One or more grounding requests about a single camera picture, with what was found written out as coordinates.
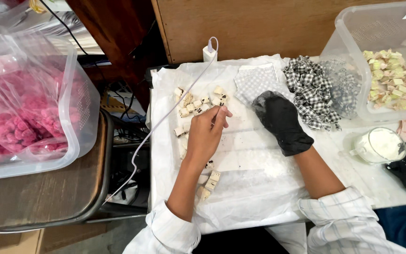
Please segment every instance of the white powder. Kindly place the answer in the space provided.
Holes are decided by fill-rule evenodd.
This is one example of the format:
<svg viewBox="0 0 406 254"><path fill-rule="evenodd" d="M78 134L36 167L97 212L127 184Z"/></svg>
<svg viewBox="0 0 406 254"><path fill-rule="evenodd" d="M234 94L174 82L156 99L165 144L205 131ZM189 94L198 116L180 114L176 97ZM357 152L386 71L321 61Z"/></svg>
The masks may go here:
<svg viewBox="0 0 406 254"><path fill-rule="evenodd" d="M392 130L376 128L366 133L354 143L358 155L364 160L380 164L403 159L405 144Z"/></svg>

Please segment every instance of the table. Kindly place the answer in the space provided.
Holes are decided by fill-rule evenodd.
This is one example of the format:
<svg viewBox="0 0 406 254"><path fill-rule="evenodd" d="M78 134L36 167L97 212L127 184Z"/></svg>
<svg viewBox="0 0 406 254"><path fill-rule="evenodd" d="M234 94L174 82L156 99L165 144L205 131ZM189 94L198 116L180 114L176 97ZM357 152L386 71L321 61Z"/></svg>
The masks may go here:
<svg viewBox="0 0 406 254"><path fill-rule="evenodd" d="M107 194L107 146L112 146L113 135L108 117L100 112L94 147L69 166L0 179L0 231L82 222L100 208Z"/></svg>

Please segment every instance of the left hand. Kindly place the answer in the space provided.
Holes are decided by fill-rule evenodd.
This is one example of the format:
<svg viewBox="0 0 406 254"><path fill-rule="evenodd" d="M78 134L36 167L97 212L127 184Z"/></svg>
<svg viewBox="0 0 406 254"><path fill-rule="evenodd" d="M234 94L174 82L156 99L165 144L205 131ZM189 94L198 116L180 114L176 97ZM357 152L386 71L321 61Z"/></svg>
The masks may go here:
<svg viewBox="0 0 406 254"><path fill-rule="evenodd" d="M190 125L187 154L184 160L192 162L198 169L203 170L219 146L223 128L228 128L226 117L232 116L233 114L226 106L214 106L205 113L194 116Z"/></svg>

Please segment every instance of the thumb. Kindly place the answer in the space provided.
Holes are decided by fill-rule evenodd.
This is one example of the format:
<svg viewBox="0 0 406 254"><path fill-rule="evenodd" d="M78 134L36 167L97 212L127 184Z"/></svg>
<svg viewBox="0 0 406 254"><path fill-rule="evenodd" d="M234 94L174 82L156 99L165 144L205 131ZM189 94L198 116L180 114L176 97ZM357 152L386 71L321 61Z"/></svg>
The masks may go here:
<svg viewBox="0 0 406 254"><path fill-rule="evenodd" d="M225 124L226 121L226 113L228 111L228 108L226 106L222 106L219 108L219 112L217 113L216 116L216 121L214 123L214 127L212 129L216 131L222 131L223 130L223 125Z"/></svg>

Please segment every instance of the clear plastic bag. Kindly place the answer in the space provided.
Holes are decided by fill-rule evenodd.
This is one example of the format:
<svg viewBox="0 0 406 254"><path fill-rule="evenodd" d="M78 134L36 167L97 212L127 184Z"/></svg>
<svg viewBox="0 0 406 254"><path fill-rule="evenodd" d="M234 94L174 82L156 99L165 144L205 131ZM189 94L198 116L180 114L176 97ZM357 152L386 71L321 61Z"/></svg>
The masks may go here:
<svg viewBox="0 0 406 254"><path fill-rule="evenodd" d="M22 160L56 159L67 151L58 106L66 60L40 34L0 37L0 144ZM72 96L80 84L75 72ZM75 127L78 110L69 114Z"/></svg>

